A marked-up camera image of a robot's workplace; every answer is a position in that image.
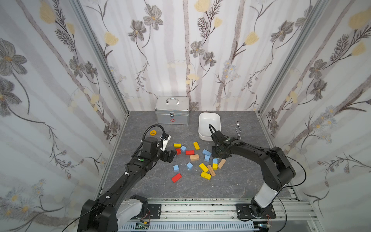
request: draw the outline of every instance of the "blue block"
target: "blue block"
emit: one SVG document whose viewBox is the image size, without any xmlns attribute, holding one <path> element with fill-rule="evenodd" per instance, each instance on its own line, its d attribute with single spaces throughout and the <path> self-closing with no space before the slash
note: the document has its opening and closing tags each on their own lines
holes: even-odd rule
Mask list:
<svg viewBox="0 0 371 232">
<path fill-rule="evenodd" d="M 188 168 L 188 170 L 191 170 L 193 168 L 193 165 L 191 163 L 188 163 L 187 168 Z"/>
<path fill-rule="evenodd" d="M 211 156 L 211 152 L 207 151 L 206 149 L 204 149 L 202 151 L 202 154 L 206 155 L 206 156 Z"/>
</svg>

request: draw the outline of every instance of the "wire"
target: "wire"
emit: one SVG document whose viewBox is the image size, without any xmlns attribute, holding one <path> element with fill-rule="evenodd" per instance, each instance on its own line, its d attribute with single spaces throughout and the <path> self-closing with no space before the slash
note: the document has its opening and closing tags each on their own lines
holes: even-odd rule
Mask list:
<svg viewBox="0 0 371 232">
<path fill-rule="evenodd" d="M 87 211 L 87 212 L 84 213 L 83 215 L 81 215 L 81 216 L 79 216 L 78 218 L 76 218 L 75 220 L 73 220 L 70 224 L 68 224 L 68 225 L 67 225 L 67 226 L 62 230 L 62 232 L 65 231 L 65 229 L 67 229 L 67 227 L 69 227 L 69 226 L 70 226 L 72 223 L 74 223 L 77 219 L 79 219 L 79 218 L 81 218 L 82 216 L 85 216 L 86 214 L 88 214 L 88 213 L 90 213 L 91 211 L 95 210 L 96 208 L 98 208 L 99 206 L 101 206 L 102 204 L 104 204 L 107 200 L 108 200 L 108 198 L 107 198 L 103 203 L 99 204 L 97 207 L 95 207 L 95 208 L 93 208 L 93 209 Z"/>
<path fill-rule="evenodd" d="M 285 205 L 282 203 L 281 199 L 278 196 L 276 196 L 276 197 L 279 199 L 279 201 L 281 202 L 281 204 L 283 206 L 283 209 L 285 210 L 285 223 L 284 223 L 283 227 L 280 230 L 276 231 L 276 232 L 279 232 L 279 231 L 283 230 L 285 228 L 285 226 L 286 226 L 286 223 L 287 223 L 287 212 L 286 212 Z"/>
</svg>

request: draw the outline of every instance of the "red cube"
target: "red cube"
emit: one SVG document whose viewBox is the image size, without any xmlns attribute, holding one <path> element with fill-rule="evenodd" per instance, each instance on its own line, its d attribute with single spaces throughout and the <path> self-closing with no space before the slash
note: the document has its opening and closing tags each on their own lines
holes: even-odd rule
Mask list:
<svg viewBox="0 0 371 232">
<path fill-rule="evenodd" d="M 187 156 L 194 155 L 194 150 L 192 150 L 192 151 L 186 151 L 185 154 L 186 154 Z"/>
<path fill-rule="evenodd" d="M 182 178 L 182 175 L 180 173 L 176 174 L 171 180 L 175 183 L 177 182 L 180 178 Z"/>
</svg>

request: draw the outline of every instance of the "wall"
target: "wall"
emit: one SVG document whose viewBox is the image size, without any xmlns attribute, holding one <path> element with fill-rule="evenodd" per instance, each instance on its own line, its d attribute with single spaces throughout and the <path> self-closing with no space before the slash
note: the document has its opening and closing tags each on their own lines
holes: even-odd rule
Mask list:
<svg viewBox="0 0 371 232">
<path fill-rule="evenodd" d="M 82 0 L 130 110 L 190 96 L 191 110 L 255 110 L 310 0 Z"/>
<path fill-rule="evenodd" d="M 124 114 L 68 1 L 1 1 L 0 21 L 1 230 L 61 231 L 97 192 Z"/>
<path fill-rule="evenodd" d="M 330 1 L 262 112 L 327 232 L 371 229 L 370 36 L 370 1 Z"/>
</svg>

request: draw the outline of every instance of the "metal base plate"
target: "metal base plate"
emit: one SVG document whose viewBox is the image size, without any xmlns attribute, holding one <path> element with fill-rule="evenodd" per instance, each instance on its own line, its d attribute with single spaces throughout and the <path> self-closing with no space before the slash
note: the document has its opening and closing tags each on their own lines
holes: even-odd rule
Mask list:
<svg viewBox="0 0 371 232">
<path fill-rule="evenodd" d="M 250 219 L 253 218 L 249 211 L 250 204 L 236 204 L 236 210 L 237 210 L 237 217 L 239 219 Z M 266 210 L 266 214 L 269 215 L 270 218 L 276 218 L 276 213 L 273 209 L 273 206 L 270 205 L 268 209 Z"/>
<path fill-rule="evenodd" d="M 160 219 L 161 204 L 148 204 L 148 209 L 150 210 L 150 213 L 147 215 L 147 217 L 145 217 L 143 219 L 148 220 L 150 217 L 151 217 L 151 219 Z"/>
</svg>

